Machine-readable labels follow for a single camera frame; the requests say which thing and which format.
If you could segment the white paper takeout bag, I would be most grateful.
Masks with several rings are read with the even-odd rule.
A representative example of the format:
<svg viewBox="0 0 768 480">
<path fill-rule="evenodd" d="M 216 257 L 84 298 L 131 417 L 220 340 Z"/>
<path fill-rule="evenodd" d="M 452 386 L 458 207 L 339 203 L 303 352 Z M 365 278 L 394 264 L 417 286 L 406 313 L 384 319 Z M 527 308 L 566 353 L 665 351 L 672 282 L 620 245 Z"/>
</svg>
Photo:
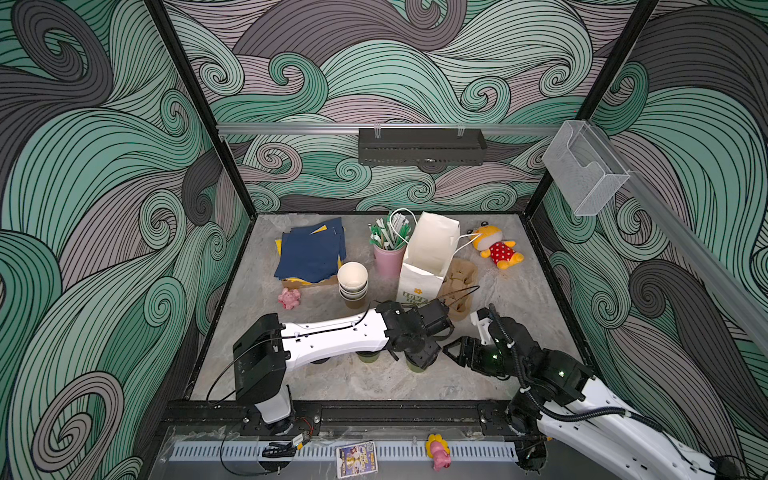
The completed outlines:
<svg viewBox="0 0 768 480">
<path fill-rule="evenodd" d="M 423 212 L 407 242 L 396 301 L 421 306 L 436 299 L 454 255 L 475 237 L 462 233 L 458 220 Z"/>
</svg>

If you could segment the green paper coffee cup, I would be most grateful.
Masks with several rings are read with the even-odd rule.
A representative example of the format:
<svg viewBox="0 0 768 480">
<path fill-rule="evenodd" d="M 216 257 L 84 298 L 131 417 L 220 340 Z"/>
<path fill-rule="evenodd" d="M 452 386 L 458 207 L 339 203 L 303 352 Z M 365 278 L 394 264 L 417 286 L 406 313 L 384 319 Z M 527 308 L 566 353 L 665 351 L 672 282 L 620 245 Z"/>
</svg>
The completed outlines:
<svg viewBox="0 0 768 480">
<path fill-rule="evenodd" d="M 378 360 L 380 353 L 379 352 L 357 352 L 358 358 L 364 362 L 364 363 L 374 363 Z"/>
</svg>

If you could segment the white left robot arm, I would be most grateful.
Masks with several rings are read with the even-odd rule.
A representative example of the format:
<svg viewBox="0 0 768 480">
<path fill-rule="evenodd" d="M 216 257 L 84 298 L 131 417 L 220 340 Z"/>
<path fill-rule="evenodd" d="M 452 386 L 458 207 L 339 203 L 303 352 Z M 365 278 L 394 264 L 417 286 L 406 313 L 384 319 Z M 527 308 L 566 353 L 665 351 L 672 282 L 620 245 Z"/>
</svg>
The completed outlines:
<svg viewBox="0 0 768 480">
<path fill-rule="evenodd" d="M 277 314 L 267 314 L 233 345 L 234 400 L 255 407 L 264 423 L 279 423 L 293 413 L 287 373 L 320 360 L 381 351 L 401 353 L 423 371 L 452 332 L 449 307 L 437 299 L 411 308 L 387 301 L 313 323 L 283 323 Z"/>
</svg>

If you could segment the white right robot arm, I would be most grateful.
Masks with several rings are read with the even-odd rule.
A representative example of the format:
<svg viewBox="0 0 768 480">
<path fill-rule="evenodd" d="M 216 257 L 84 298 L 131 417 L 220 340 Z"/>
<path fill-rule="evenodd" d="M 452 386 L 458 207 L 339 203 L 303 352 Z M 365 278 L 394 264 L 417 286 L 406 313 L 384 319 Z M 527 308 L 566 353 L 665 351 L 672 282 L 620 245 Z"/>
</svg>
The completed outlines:
<svg viewBox="0 0 768 480">
<path fill-rule="evenodd" d="M 517 380 L 506 417 L 526 442 L 552 438 L 622 479 L 741 478 L 734 457 L 711 457 L 677 440 L 660 421 L 621 400 L 590 367 L 541 347 L 512 318 L 483 308 L 471 322 L 477 336 L 462 336 L 443 352 L 481 375 Z"/>
</svg>

